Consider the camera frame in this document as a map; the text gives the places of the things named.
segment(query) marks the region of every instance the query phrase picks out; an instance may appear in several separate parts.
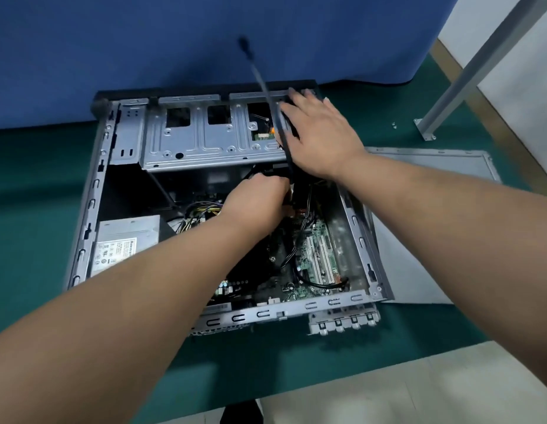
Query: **brown baseboard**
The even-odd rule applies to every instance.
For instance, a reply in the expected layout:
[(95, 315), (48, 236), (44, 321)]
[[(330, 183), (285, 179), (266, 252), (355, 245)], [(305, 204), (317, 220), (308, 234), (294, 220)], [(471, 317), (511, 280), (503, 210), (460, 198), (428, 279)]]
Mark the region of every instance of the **brown baseboard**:
[[(450, 81), (460, 75), (460, 64), (442, 42), (436, 40), (430, 54)], [(546, 172), (477, 87), (466, 98), (466, 103), (493, 137), (496, 145), (517, 165), (519, 174), (532, 191), (547, 196)]]

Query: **blue cloth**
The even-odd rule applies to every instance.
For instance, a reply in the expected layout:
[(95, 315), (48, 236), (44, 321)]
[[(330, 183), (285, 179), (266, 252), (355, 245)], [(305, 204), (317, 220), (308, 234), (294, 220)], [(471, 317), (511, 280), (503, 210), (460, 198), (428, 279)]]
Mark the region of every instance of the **blue cloth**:
[(98, 90), (410, 80), (456, 0), (0, 0), (0, 128), (92, 119)]

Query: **barcode label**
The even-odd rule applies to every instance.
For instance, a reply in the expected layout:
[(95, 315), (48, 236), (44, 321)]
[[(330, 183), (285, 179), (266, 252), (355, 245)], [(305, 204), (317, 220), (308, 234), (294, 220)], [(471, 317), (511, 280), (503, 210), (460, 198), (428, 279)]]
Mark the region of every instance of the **barcode label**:
[(232, 311), (232, 305), (230, 305), (229, 303), (209, 305), (209, 306), (205, 306), (201, 315), (223, 313), (228, 311)]

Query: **green mat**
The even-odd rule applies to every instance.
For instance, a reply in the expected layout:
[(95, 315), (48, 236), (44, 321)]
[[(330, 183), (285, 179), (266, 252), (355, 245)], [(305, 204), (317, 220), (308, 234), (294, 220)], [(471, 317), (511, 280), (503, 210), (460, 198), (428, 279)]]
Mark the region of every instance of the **green mat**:
[[(505, 184), (527, 188), (465, 105), (436, 131), (436, 142), (421, 139), (412, 120), (448, 85), (428, 57), (405, 86), (339, 82), (322, 91), (366, 145), (487, 150)], [(95, 127), (0, 131), (0, 331), (62, 291)], [(307, 336), (307, 320), (294, 318), (189, 338), (134, 422), (170, 420), (486, 340), (453, 306), (378, 307), (377, 327), (326, 337)]]

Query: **person's left hand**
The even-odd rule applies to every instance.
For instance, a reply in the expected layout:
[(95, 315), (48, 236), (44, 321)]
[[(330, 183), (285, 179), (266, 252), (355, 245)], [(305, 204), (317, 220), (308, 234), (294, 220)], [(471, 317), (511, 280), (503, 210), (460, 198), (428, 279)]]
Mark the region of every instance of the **person's left hand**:
[(288, 215), (289, 209), (282, 206), (288, 191), (288, 178), (256, 174), (249, 180), (242, 180), (230, 192), (220, 217), (239, 224), (245, 232), (262, 239)]

